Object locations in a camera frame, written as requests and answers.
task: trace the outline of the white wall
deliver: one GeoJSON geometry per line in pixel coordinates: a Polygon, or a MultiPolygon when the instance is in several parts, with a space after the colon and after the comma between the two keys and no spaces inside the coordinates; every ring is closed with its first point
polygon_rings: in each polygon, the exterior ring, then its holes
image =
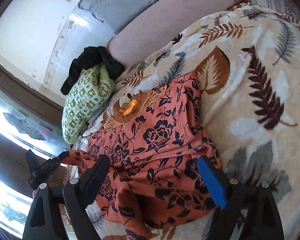
{"type": "Polygon", "coordinates": [[[13,0],[0,18],[0,64],[51,100],[64,98],[42,86],[51,52],[80,0],[13,0]]]}

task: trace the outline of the green and white pillow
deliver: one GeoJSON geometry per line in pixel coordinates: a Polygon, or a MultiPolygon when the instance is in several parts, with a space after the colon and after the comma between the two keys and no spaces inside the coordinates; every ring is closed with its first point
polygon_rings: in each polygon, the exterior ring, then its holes
{"type": "Polygon", "coordinates": [[[114,87],[115,82],[109,78],[103,64],[81,71],[63,108],[61,125],[63,138],[67,143],[75,143],[86,121],[103,106],[114,87]]]}

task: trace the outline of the black cloth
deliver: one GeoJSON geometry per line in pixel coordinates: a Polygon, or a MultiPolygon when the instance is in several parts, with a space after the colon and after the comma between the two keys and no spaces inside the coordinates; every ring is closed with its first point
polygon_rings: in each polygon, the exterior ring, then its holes
{"type": "Polygon", "coordinates": [[[86,47],[80,56],[72,61],[69,76],[60,89],[61,93],[67,95],[70,92],[73,85],[78,81],[82,69],[88,70],[102,62],[112,80],[116,80],[124,71],[124,66],[113,59],[105,47],[86,47]]]}

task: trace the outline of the blue gripper pad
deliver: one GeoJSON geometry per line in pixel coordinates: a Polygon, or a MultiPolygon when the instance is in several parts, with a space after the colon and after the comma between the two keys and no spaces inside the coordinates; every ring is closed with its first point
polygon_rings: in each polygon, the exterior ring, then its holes
{"type": "Polygon", "coordinates": [[[202,177],[202,180],[204,181],[204,184],[206,185],[214,203],[216,205],[219,205],[222,209],[224,209],[228,203],[226,199],[226,189],[223,187],[223,185],[220,183],[220,181],[216,178],[213,169],[216,169],[215,167],[211,167],[213,164],[210,163],[209,165],[207,162],[210,162],[210,160],[205,156],[205,159],[203,156],[198,158],[197,167],[198,171],[202,177]]]}

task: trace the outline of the beige leaf-print blanket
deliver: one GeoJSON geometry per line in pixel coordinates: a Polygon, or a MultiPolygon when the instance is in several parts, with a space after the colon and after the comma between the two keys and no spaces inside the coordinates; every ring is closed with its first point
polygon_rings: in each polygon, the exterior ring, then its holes
{"type": "MultiPolygon", "coordinates": [[[[223,170],[245,184],[268,182],[285,239],[293,240],[300,232],[300,22],[251,3],[235,7],[198,20],[124,72],[106,115],[113,114],[116,101],[121,105],[139,90],[196,70],[201,123],[218,148],[223,170]]],[[[85,150],[87,136],[100,129],[102,119],[90,122],[77,148],[85,150]]],[[[103,239],[125,238],[122,225],[102,220],[98,207],[93,209],[90,218],[103,239]]],[[[218,212],[154,229],[153,239],[205,239],[218,212]]],[[[242,211],[234,239],[244,218],[242,211]]]]}

